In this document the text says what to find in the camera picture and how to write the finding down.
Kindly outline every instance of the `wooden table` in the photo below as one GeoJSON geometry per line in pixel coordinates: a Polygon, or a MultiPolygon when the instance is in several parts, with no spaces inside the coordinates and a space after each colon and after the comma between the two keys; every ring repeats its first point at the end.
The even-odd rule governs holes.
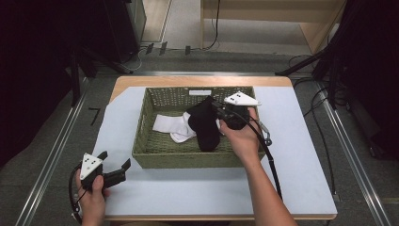
{"type": "MultiPolygon", "coordinates": [[[[337,215],[325,175],[291,81],[276,76],[122,76],[104,115],[94,155],[104,150],[104,171],[127,158],[127,180],[111,187],[105,218],[138,220],[245,220],[253,212],[244,169],[142,169],[132,157],[145,87],[254,86],[261,121],[268,127],[281,191],[295,219],[337,215]]],[[[263,167],[270,178],[267,159],[263,167]]]]}
{"type": "MultiPolygon", "coordinates": [[[[299,22],[313,54],[341,19],[345,0],[222,0],[219,19],[299,22]]],[[[217,0],[201,0],[200,32],[203,45],[204,19],[215,19],[217,0]]]]}

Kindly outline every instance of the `green wicker basket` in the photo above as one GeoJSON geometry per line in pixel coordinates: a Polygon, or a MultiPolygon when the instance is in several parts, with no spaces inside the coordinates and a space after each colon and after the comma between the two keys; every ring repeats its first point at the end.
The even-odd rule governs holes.
{"type": "Polygon", "coordinates": [[[175,143],[170,134],[152,130],[156,115],[182,116],[187,108],[202,102],[207,95],[193,95],[208,92],[223,102],[224,98],[237,91],[255,98],[253,87],[190,87],[190,88],[146,88],[141,108],[133,158],[143,169],[178,168],[235,168],[242,167],[238,157],[225,137],[211,153],[202,152],[197,138],[175,143]]]}

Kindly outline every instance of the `human hand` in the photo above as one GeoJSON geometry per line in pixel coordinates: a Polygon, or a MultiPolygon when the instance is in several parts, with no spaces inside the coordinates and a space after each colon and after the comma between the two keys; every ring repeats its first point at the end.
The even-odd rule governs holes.
{"type": "MultiPolygon", "coordinates": [[[[103,196],[104,178],[98,175],[92,185],[92,192],[82,188],[80,182],[80,170],[76,172],[75,176],[76,185],[79,187],[79,197],[82,197],[80,205],[83,211],[83,222],[82,225],[103,225],[105,215],[105,199],[103,196]]],[[[109,196],[109,190],[104,190],[104,195],[109,196]]]]}
{"type": "MultiPolygon", "coordinates": [[[[248,108],[249,115],[257,120],[255,109],[253,107],[248,108]]],[[[260,132],[259,126],[255,121],[250,121],[252,126],[260,132]]],[[[259,140],[257,135],[253,132],[248,125],[241,130],[232,130],[227,124],[220,121],[220,132],[222,132],[230,141],[231,147],[235,154],[240,158],[244,166],[253,161],[259,161],[258,150],[259,140]]]]}

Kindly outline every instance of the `hand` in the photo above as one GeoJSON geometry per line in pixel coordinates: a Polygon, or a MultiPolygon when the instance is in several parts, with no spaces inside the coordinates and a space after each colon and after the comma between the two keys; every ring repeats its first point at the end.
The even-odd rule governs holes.
{"type": "MultiPolygon", "coordinates": [[[[253,119],[258,119],[253,107],[249,107],[248,111],[253,119]]],[[[250,123],[260,132],[259,126],[255,121],[251,121],[250,123]]],[[[220,131],[229,139],[232,149],[243,162],[244,166],[250,162],[260,160],[258,156],[259,140],[249,126],[245,126],[241,130],[232,130],[224,121],[220,121],[220,131]]]]}
{"type": "MultiPolygon", "coordinates": [[[[105,199],[103,196],[104,178],[98,175],[92,186],[92,192],[82,188],[80,182],[80,170],[76,172],[75,176],[76,185],[79,187],[79,197],[82,199],[79,201],[83,211],[83,222],[82,225],[103,225],[105,215],[105,199]]],[[[109,190],[104,191],[104,195],[109,195],[109,190]]]]}

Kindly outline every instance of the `white table surface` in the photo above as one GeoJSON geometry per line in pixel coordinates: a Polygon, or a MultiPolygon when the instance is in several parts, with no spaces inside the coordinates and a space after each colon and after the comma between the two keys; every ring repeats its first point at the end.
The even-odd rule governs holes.
{"type": "MultiPolygon", "coordinates": [[[[108,151],[104,172],[130,158],[126,181],[110,188],[107,219],[252,218],[244,169],[142,169],[132,157],[143,87],[128,88],[106,108],[93,155],[108,151]]],[[[254,87],[270,131],[283,200],[294,218],[331,219],[337,209],[292,87],[254,87]]],[[[263,167],[273,176],[265,157],[263,167]]]]}

